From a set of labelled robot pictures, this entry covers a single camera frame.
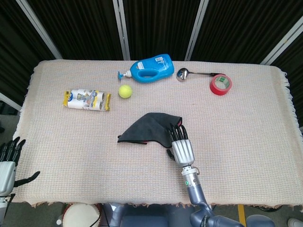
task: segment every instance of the shoe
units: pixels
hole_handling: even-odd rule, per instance
[[[290,218],[287,224],[288,227],[303,227],[303,222],[295,218]]]

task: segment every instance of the table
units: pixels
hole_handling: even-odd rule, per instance
[[[303,204],[303,143],[285,74],[272,66],[176,61],[175,73],[222,72],[233,81],[224,96],[210,77],[175,74],[140,84],[117,79],[133,61],[43,61],[32,75],[14,135],[27,139],[17,179],[41,174],[15,189],[15,201],[190,203],[181,169],[166,149],[117,143],[149,112],[183,117],[206,199],[213,204]],[[121,84],[133,88],[118,96]],[[65,90],[112,93],[109,112],[69,109]]]

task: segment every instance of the product label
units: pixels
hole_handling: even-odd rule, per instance
[[[156,58],[155,60],[156,60],[156,61],[162,61],[163,58],[162,58],[162,57],[159,57],[159,58]]]
[[[83,109],[102,108],[101,101],[104,98],[103,93],[96,90],[78,90],[76,100],[80,101]]]
[[[138,69],[140,69],[140,70],[144,69],[142,61],[138,63]]]

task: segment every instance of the duct tape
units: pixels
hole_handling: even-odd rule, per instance
[[[218,74],[213,77],[209,87],[214,94],[223,96],[231,89],[232,80],[225,74]]]

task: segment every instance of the drum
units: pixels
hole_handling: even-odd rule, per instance
[[[100,227],[101,207],[97,205],[88,205],[84,203],[75,203],[69,205],[63,214],[63,227]]]

